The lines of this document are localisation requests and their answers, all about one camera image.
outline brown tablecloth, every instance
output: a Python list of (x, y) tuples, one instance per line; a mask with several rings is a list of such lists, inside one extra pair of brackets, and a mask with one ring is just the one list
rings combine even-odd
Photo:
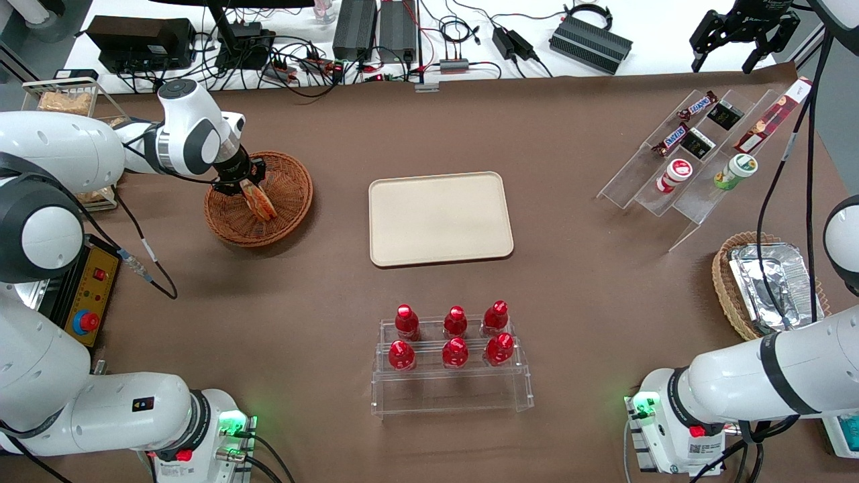
[[(125, 201), (180, 299), (168, 301), (124, 270), (105, 325), (110, 369), (174, 373), (191, 387), (228, 391), (259, 415), (259, 434), (300, 483), (623, 481), (623, 396), (653, 369), (740, 342), (716, 300), (710, 261), (726, 238), (754, 229), (792, 122), (761, 153), (760, 173), (670, 254), (685, 227), (680, 216), (621, 211), (594, 197), (690, 90), (733, 88), (757, 99), (794, 79), (785, 65), (750, 76), (444, 83), (429, 95), (377, 83), (337, 88), (314, 102), (286, 90), (215, 94), (221, 109), (247, 116), (248, 150), (279, 150), (308, 167), (313, 209), (275, 246), (232, 248), (206, 228), (204, 186), (127, 175)], [(121, 102), (131, 115), (162, 119), (153, 96)], [(799, 142), (765, 223), (800, 246), (805, 155)], [(507, 260), (373, 266), (371, 181), (480, 170), (504, 179), (515, 238)], [(820, 144), (816, 187), (819, 241), (826, 215), (845, 196)], [(145, 258), (121, 212), (99, 219)], [(816, 253), (833, 311), (848, 308), (855, 300), (820, 243)], [(455, 303), (477, 312), (499, 298), (510, 304), (531, 364), (533, 409), (384, 423), (370, 414), (379, 319), (400, 303), (429, 316)], [(768, 440), (766, 454), (761, 483), (852, 482), (859, 472), (859, 462), (825, 453), (812, 422)], [(273, 462), (264, 451), (259, 457)], [(76, 482), (149, 478), (130, 451), (48, 461)], [(17, 458), (0, 458), (0, 472), (3, 481), (51, 480)], [(685, 480), (637, 471), (633, 479)]]

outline chocolate bar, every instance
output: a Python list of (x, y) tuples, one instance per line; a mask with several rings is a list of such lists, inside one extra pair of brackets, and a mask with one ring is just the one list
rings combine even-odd
[(705, 107), (709, 106), (710, 104), (712, 104), (714, 102), (718, 102), (718, 101), (719, 101), (719, 98), (716, 97), (715, 94), (713, 94), (713, 91), (708, 90), (707, 95), (702, 97), (700, 101), (692, 104), (691, 106), (687, 107), (686, 109), (683, 109), (682, 111), (678, 111), (677, 117), (681, 118), (682, 120), (692, 119), (692, 116), (694, 116), (697, 113), (700, 113), (701, 111), (704, 110)]
[(724, 99), (719, 101), (707, 114), (707, 117), (720, 125), (725, 131), (730, 131), (745, 114)]
[(660, 141), (656, 146), (650, 148), (650, 150), (654, 151), (659, 156), (668, 156), (668, 153), (686, 137), (686, 134), (689, 134), (689, 126), (686, 125), (686, 123), (681, 122), (680, 126), (674, 132), (669, 134), (664, 141)]
[(811, 81), (800, 77), (775, 104), (764, 112), (758, 122), (743, 134), (734, 148), (744, 154), (757, 149), (788, 118), (790, 112), (805, 100), (810, 91)]
[(707, 153), (710, 152), (713, 148), (716, 147), (716, 143), (710, 141), (701, 131), (692, 127), (689, 130), (689, 134), (683, 138), (683, 141), (680, 143), (687, 151), (691, 152), (693, 156), (698, 159), (707, 156)]

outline red button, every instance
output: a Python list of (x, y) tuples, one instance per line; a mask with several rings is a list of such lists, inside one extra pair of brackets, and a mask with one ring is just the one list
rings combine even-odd
[(180, 449), (179, 451), (176, 451), (176, 461), (189, 462), (192, 455), (193, 453), (190, 449)]
[(87, 332), (93, 332), (99, 326), (99, 316), (89, 312), (81, 316), (81, 329)]

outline table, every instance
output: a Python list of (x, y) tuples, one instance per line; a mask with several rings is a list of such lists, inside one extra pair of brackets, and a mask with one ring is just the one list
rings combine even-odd
[[(533, 0), (527, 3), (517, 0), (472, 0), (471, 2), (460, 3), (486, 9), (493, 15), (518, 12), (532, 16), (546, 16), (564, 9), (563, 2), (559, 0)], [(612, 32), (633, 41), (630, 56), (620, 65), (617, 75), (635, 76), (642, 74), (691, 72), (690, 65), (694, 57), (691, 47), (689, 47), (689, 37), (692, 31), (701, 22), (707, 10), (716, 9), (720, 12), (727, 12), (734, 4), (734, 0), (710, 0), (708, 2), (684, 2), (683, 0), (650, 0), (647, 2), (600, 0), (599, 4), (608, 7), (614, 15)], [(428, 12), (435, 18), (449, 15), (451, 11), (455, 12), (460, 18), (467, 21), (472, 28), (480, 26), (478, 36), (481, 39), (481, 45), (478, 46), (473, 40), (468, 40), (463, 44), (462, 55), (473, 62), (489, 61), (501, 65), (503, 77), (505, 78), (519, 77), (513, 64), (502, 60), (501, 55), (492, 44), (491, 25), (482, 14), (475, 10), (462, 8), (452, 1), (445, 3), (442, 0), (424, 0), (424, 5), (421, 5), (422, 11), (419, 15), (420, 22), (424, 28), (438, 28), (438, 23), (430, 18)], [(339, 11), (339, 7), (340, 2), (337, 0), (333, 5), (335, 14)], [(205, 32), (209, 32), (215, 25), (208, 10), (202, 7), (153, 3), (148, 0), (123, 0), (122, 2), (93, 0), (86, 19), (83, 21), (82, 29), (89, 25), (95, 15), (148, 18), (186, 17), (192, 21), (197, 30)], [(595, 13), (581, 12), (576, 14), (576, 16), (585, 21), (592, 21), (597, 25), (603, 24), (602, 18)], [(232, 20), (235, 18), (235, 15), (230, 15), (229, 17)], [(247, 17), (248, 20), (251, 20), (253, 15), (248, 15)], [(499, 17), (497, 21), (508, 29), (514, 29), (533, 44), (540, 58), (555, 76), (604, 76), (603, 73), (597, 70), (549, 50), (548, 41), (560, 22), (560, 17), (560, 15), (557, 15), (554, 19), (535, 21), (524, 17), (510, 16)], [(280, 11), (275, 13), (271, 19), (260, 20), (263, 22), (264, 28), (274, 30), (278, 34), (293, 35), (311, 40), (314, 44), (329, 52), (329, 54), (332, 51), (331, 45), (336, 22), (330, 25), (320, 25), (316, 22), (312, 9), (304, 9), (298, 15)], [(282, 46), (289, 43), (289, 41), (278, 39), (275, 45)], [(198, 48), (201, 43), (202, 40), (198, 40)], [(435, 32), (426, 32), (423, 37), (423, 55), (425, 59), (432, 58), (433, 48), (436, 50), (434, 57), (436, 61), (439, 58), (444, 58), (444, 46), (441, 35)], [(753, 44), (730, 44), (721, 47), (710, 54), (704, 63), (703, 70), (740, 70), (752, 49)], [(65, 68), (96, 69), (100, 75), (99, 82), (108, 93), (130, 93), (130, 86), (116, 76), (108, 74), (104, 66), (98, 61), (98, 56), (99, 50), (93, 44), (92, 40), (87, 35), (81, 35), (72, 47)], [(216, 51), (207, 54), (210, 65), (214, 64), (215, 56)], [(200, 70), (199, 66), (202, 63), (202, 56), (198, 55), (197, 60), (190, 70)], [(765, 66), (774, 63), (775, 61), (769, 56), (761, 61), (760, 65)], [(439, 74), (437, 68), (435, 68), (435, 73), (432, 72), (433, 69), (430, 69), (425, 82), (437, 83), (441, 80), (495, 78), (498, 75), (497, 70), (491, 65), (480, 67), (481, 69), (474, 69), (464, 75), (445, 76)], [(521, 68), (523, 74), (528, 77), (546, 76), (545, 71), (534, 61), (521, 62)], [(381, 72), (399, 76), (402, 74), (402, 67), (399, 65), (388, 65)], [(167, 78), (181, 74), (183, 74), (183, 71), (169, 71)], [(257, 88), (259, 74), (256, 71), (246, 70), (243, 71), (243, 75), (246, 79), (244, 84), (242, 84), (240, 75), (236, 73), (228, 82), (218, 81), (213, 83), (210, 81), (209, 88), (244, 89), (245, 86), (248, 89)], [(348, 76), (349, 82), (351, 82), (353, 77)], [(204, 78), (204, 74), (199, 73), (191, 76), (191, 78), (201, 80)], [(300, 80), (302, 81), (302, 85), (308, 84), (306, 78), (300, 77)], [(138, 85), (143, 92), (151, 89), (151, 83), (146, 81), (138, 81)], [(262, 83), (260, 87), (274, 88), (276, 86)]]
[[(232, 248), (206, 227), (204, 186), (127, 175), (123, 199), (180, 297), (168, 301), (121, 272), (104, 326), (110, 369), (174, 373), (192, 388), (228, 391), (259, 415), (259, 434), (300, 483), (424, 483), (451, 474), (459, 481), (621, 483), (623, 396), (653, 369), (680, 367), (701, 352), (741, 342), (716, 299), (710, 262), (725, 239), (753, 229), (789, 133), (777, 132), (758, 157), (759, 173), (670, 254), (683, 220), (621, 211), (595, 195), (692, 89), (736, 89), (752, 99), (786, 89), (795, 75), (779, 65), (749, 76), (484, 81), (451, 83), (431, 95), (376, 83), (335, 89), (309, 105), (285, 90), (215, 93), (222, 109), (247, 116), (248, 150), (280, 150), (307, 166), (313, 207), (282, 242)], [(129, 115), (162, 116), (153, 95), (119, 101)], [(348, 129), (331, 127), (331, 119), (350, 113), (362, 117), (350, 119)], [(805, 143), (797, 143), (796, 162), (784, 170), (765, 221), (767, 232), (801, 247), (805, 152)], [(845, 191), (826, 152), (817, 155), (818, 276), (838, 312), (856, 299), (826, 261), (819, 233)], [(373, 265), (367, 198), (373, 180), (482, 170), (503, 177), (512, 255)], [(119, 243), (143, 253), (121, 211), (97, 217)], [(509, 302), (527, 350), (533, 409), (384, 421), (371, 415), (379, 319), (400, 303), (431, 316), (455, 303), (479, 311), (498, 298)], [(855, 481), (859, 462), (825, 454), (822, 443), (811, 421), (767, 440), (759, 482)], [(258, 456), (273, 463), (263, 451)], [(149, 481), (130, 451), (46, 460), (73, 481)], [(728, 461), (729, 468), (736, 464)], [(51, 481), (21, 458), (0, 458), (0, 474), (14, 474), (15, 483)], [(707, 481), (733, 477), (732, 469)], [(633, 481), (688, 479), (635, 473)]]

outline green light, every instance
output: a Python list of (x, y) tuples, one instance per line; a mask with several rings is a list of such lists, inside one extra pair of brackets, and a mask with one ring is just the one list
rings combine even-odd
[(243, 431), (247, 425), (247, 416), (242, 411), (234, 410), (221, 413), (218, 418), (218, 429), (220, 432), (232, 435), (236, 431)]
[(652, 391), (643, 391), (632, 396), (632, 405), (640, 413), (653, 414), (655, 406), (659, 404), (659, 394)]

